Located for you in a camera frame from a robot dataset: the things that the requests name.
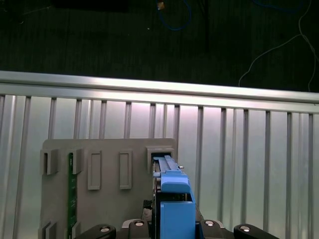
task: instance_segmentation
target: white cable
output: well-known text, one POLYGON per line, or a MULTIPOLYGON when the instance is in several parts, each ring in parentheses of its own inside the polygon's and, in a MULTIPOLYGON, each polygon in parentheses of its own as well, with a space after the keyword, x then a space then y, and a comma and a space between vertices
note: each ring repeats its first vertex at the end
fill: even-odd
POLYGON ((240 79, 239 79, 239 81, 238 81, 238 86, 240 87, 240 82, 241 82, 241 80, 250 72, 250 70, 251 70, 251 68, 253 67, 254 63, 255 63, 259 58, 261 58, 262 56, 266 55, 267 53, 269 53, 269 52, 271 52, 271 51, 273 51, 273 50, 276 50, 276 49, 278 49, 278 48, 280 48, 280 47, 282 47, 282 46, 288 44, 289 42, 291 42, 292 40, 294 40, 294 39, 295 39, 296 37, 298 37, 298 36, 301 36, 301 34, 298 34, 298 35, 296 35, 296 36, 290 38, 290 39, 289 39, 288 41, 286 41, 285 43, 283 43, 283 44, 281 44, 281 45, 279 45, 279 46, 273 47, 273 48, 271 48, 270 50, 265 51, 263 54, 257 56, 257 57, 255 58, 255 60, 253 60, 253 62, 250 64, 250 67, 249 67, 248 71, 245 72, 245 74, 240 77, 240 79))
POLYGON ((311 43, 309 42, 308 38, 303 34, 303 32, 302 32, 302 30, 301 30, 301 20, 307 15, 307 13, 308 13, 308 11, 309 11, 309 9, 310 9, 310 7, 311 7, 311 3, 312 3, 312 0, 309 1, 309 5, 308 5, 308 8, 307 8, 307 10, 305 11, 305 13, 299 18, 298 27, 299 27, 299 32, 300 32, 300 34, 298 34, 298 35, 292 37, 290 40, 286 41, 285 43, 283 43, 283 44, 281 44, 281 45, 279 45, 279 46, 276 46, 276 47, 274 47, 274 48, 272 48, 272 49, 270 49, 270 50, 264 52, 263 54, 257 56, 257 57, 255 58, 255 60, 253 60, 253 62, 251 63, 251 65, 250 65, 248 71, 247 71, 244 75, 242 75, 242 76, 240 77, 240 79, 239 79, 239 81, 238 81, 238 86, 239 86, 239 87, 240 87, 240 83, 241 83, 242 79, 250 72, 252 66, 254 65, 254 63, 255 63, 260 57, 266 55, 267 53, 269 53, 269 52, 271 52, 271 51, 273 51, 273 50, 275 50, 275 49, 278 49, 278 48, 280 48, 280 47, 286 45, 286 44, 289 43, 290 41, 294 40, 296 37, 302 36, 303 39, 306 41, 306 43, 308 43, 308 45, 309 45, 311 51, 312 51, 313 54, 314 54, 314 59, 315 59, 313 75, 312 75, 310 81, 308 82, 308 90, 310 91, 310 83, 313 81, 313 79, 314 79, 314 77, 315 77, 315 73, 316 73, 316 60, 317 60, 318 63, 319 63, 319 59, 318 59, 318 57, 317 57, 317 55, 316 55, 316 51, 315 51, 314 47, 311 45, 311 43))
POLYGON ((313 81, 313 79, 314 79, 314 77, 315 77, 315 73, 316 73, 316 63, 317 63, 316 60, 318 60, 318 57, 317 57, 316 54, 314 53, 314 71, 313 71, 313 75, 311 76, 310 81, 308 82, 308 91, 309 91, 309 92, 311 92, 311 90, 310 90, 310 84, 311 84, 311 82, 313 81))

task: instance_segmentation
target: metal screw head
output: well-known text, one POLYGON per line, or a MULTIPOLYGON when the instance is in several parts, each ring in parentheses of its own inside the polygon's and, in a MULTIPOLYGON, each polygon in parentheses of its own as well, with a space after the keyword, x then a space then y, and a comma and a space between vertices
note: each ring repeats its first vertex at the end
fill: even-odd
POLYGON ((205 224, 208 225, 209 227, 212 227, 214 225, 214 222, 206 221, 205 224))
POLYGON ((250 228, 249 227, 246 227, 246 226, 241 226, 240 227, 240 230, 244 231, 244 232, 250 232, 250 228))
POLYGON ((140 227, 140 226, 143 226, 144 223, 143 223, 143 222, 135 222, 135 225, 138 226, 138 227, 140 227))
POLYGON ((102 228, 100 229, 100 231, 103 232, 103 233, 107 233, 109 230, 110 230, 110 229, 109 229, 108 227, 102 227, 102 228))

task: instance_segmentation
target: metal bar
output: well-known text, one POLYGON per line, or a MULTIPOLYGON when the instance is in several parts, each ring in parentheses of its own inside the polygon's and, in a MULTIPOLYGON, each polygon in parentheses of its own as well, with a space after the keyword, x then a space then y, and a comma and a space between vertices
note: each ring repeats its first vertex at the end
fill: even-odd
POLYGON ((16 238, 36 238, 40 223, 41 175, 39 149, 48 137, 51 98, 32 97, 26 136, 21 198, 17 198, 16 238))
POLYGON ((163 138, 164 132, 164 105, 156 104, 154 138, 163 138))
POLYGON ((6 196, 10 169, 11 147, 13 137, 13 122, 16 96, 6 96, 4 99, 3 121, 0 125, 0 237, 4 231, 4 217, 6 211, 6 196))
POLYGON ((56 100, 53 138, 70 139, 74 135, 76 99, 56 100))
POLYGON ((26 72, 0 71, 0 83, 39 86, 64 86, 95 89, 133 90, 175 94, 233 97, 255 100, 319 103, 316 93, 261 90, 250 88, 208 86, 185 83, 152 82, 127 79, 97 78, 83 76, 50 75, 26 72))
POLYGON ((249 111, 246 223, 263 228, 266 112, 249 111))
POLYGON ((224 180, 223 180, 223 211, 222 221, 224 226, 232 229, 232 202, 234 198, 234 110, 226 110, 226 134, 225 134, 225 152, 224 152, 224 180))
POLYGON ((25 110, 25 96, 16 97, 16 105, 15 105, 15 113, 14 113, 14 121, 13 121, 13 133, 12 133, 11 158, 10 158, 10 167, 9 167, 9 175, 8 175, 5 216, 4 216, 5 224, 3 228, 3 234, 0 234, 0 235, 3 235, 3 238, 12 238, 13 236, 14 211, 15 211, 16 194, 17 194, 20 152, 21 152, 21 144, 22 144, 24 110, 25 110))
POLYGON ((204 218, 217 218, 220 198, 221 108, 204 107, 199 208, 204 218))
POLYGON ((291 237, 308 239, 309 115, 292 114, 291 237))
POLYGON ((314 238, 319 238, 319 115, 314 115, 314 164, 313 164, 313 185, 314 185, 314 198, 313 198, 313 235, 314 238))
POLYGON ((150 108, 150 104, 132 103, 130 138, 149 137, 150 108))
POLYGON ((234 193, 231 205, 232 220, 230 228, 233 229, 235 225, 243 223, 241 221, 242 213, 242 195, 243 195, 243 166, 244 166, 244 111, 235 110, 234 114, 234 145, 233 157, 234 167, 234 193))
POLYGON ((270 113, 269 233, 285 238, 287 113, 270 113))
POLYGON ((174 138, 174 105, 165 106, 164 138, 174 138))
POLYGON ((178 134, 178 163, 185 168, 193 191, 196 178, 198 107, 180 106, 178 134))
POLYGON ((125 102, 107 101, 104 138, 124 138, 125 102))
POLYGON ((90 138, 99 138, 100 120, 101 120, 101 101, 92 101, 91 120, 90 120, 90 138))
POLYGON ((273 110, 283 112, 302 112, 302 113, 319 113, 319 106, 314 104, 289 103, 245 99, 231 99, 208 96, 192 96, 178 94, 132 92, 132 91, 115 91, 115 90, 94 90, 94 89, 77 89, 77 88, 54 88, 46 86, 23 86, 17 87, 15 84, 1 84, 0 94, 9 95, 31 95, 40 97, 58 97, 58 98, 80 98, 94 100, 111 100, 126 102, 147 102, 147 103, 166 103, 181 105, 198 105, 214 106, 224 108, 241 108, 257 110, 273 110))

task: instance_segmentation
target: blue plastic part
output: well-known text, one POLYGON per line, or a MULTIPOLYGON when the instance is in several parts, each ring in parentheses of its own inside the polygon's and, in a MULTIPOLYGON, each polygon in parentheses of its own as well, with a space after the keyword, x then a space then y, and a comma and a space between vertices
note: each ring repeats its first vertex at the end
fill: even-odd
POLYGON ((195 238, 195 203, 160 203, 160 239, 195 238))
POLYGON ((160 190, 164 193, 191 193, 188 176, 170 156, 155 157, 160 168, 160 190))
POLYGON ((188 176, 170 156, 155 157, 159 162, 160 190, 163 193, 189 194, 191 201, 160 203, 160 239, 195 238, 195 197, 188 176))

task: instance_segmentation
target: black background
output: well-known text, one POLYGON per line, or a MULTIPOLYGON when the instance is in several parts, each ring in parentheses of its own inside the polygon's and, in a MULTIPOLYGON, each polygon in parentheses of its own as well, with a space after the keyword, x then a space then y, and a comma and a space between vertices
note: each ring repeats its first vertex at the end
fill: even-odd
MULTIPOLYGON (((0 70, 237 86, 264 51, 299 33, 303 9, 284 13, 251 0, 209 0, 209 52, 197 0, 190 25, 178 32, 161 23, 155 0, 129 0, 127 12, 41 9, 50 0, 12 0, 23 24, 0 12, 0 70)), ((300 0, 260 0, 296 7, 300 0)), ((182 0, 165 0, 167 23, 187 21, 182 0)), ((319 2, 313 0, 302 29, 319 50, 319 2)), ((243 87, 308 91, 314 57, 302 37, 256 62, 243 87)), ((311 90, 319 92, 319 66, 311 90)))

